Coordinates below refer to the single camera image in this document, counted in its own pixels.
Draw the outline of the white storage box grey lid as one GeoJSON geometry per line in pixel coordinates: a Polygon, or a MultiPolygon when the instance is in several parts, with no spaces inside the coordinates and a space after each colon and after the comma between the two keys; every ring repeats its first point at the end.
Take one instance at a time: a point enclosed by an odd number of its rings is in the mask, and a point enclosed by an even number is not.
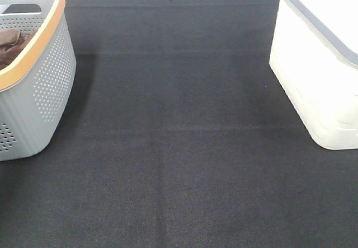
{"type": "Polygon", "coordinates": [[[357,148],[357,0],[279,0],[269,64],[316,144],[357,148]]]}

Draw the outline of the brown cloth in basket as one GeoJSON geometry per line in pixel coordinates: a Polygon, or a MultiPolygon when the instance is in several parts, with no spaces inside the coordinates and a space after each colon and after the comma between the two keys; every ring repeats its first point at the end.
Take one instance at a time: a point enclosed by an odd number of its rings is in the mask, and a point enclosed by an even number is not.
{"type": "Polygon", "coordinates": [[[1,70],[9,66],[36,34],[23,35],[20,30],[1,31],[1,70]]]}

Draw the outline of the grey perforated laundry basket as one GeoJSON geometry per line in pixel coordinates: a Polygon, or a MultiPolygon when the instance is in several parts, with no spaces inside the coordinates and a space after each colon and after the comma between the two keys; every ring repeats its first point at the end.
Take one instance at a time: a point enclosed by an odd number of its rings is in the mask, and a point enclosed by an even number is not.
{"type": "Polygon", "coordinates": [[[50,142],[69,99],[76,57],[65,19],[65,0],[1,0],[35,4],[39,12],[4,13],[1,30],[31,40],[1,70],[1,160],[30,157],[50,142]]]}

